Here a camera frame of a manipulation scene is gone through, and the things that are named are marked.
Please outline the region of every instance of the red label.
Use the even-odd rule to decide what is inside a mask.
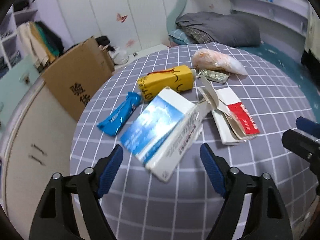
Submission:
[[[235,115],[238,119],[238,122],[243,127],[243,131],[247,135],[260,133],[258,126],[255,124],[253,118],[249,114],[248,110],[242,104],[242,102],[228,105],[229,110]]]

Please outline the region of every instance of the gray blanket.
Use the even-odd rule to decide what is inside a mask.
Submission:
[[[186,30],[197,29],[214,42],[230,47],[260,45],[260,30],[252,20],[243,15],[221,15],[214,12],[188,13],[176,20]]]

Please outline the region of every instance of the wardrobe door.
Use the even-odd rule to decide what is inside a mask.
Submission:
[[[57,0],[35,0],[38,19],[48,26],[61,39],[65,49],[75,43],[70,35]]]
[[[128,0],[142,49],[168,44],[163,0]]]
[[[101,36],[89,0],[58,0],[58,3],[75,43]]]
[[[128,0],[90,0],[101,32],[131,54],[142,50]]]

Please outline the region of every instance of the yellow package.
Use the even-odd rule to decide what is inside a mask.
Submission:
[[[151,101],[162,89],[170,87],[176,92],[193,88],[196,70],[188,66],[179,66],[171,69],[149,73],[139,78],[137,83],[145,101]]]

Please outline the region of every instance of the blue gripper pad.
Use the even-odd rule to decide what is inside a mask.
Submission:
[[[120,168],[123,160],[123,149],[117,147],[115,154],[109,160],[106,168],[99,178],[99,188],[97,190],[98,198],[102,198],[103,195],[107,194],[110,187],[115,179],[115,176]]]
[[[300,116],[296,121],[296,125],[298,129],[320,139],[320,124]]]
[[[214,190],[224,198],[227,193],[224,176],[205,145],[200,147],[200,158]]]

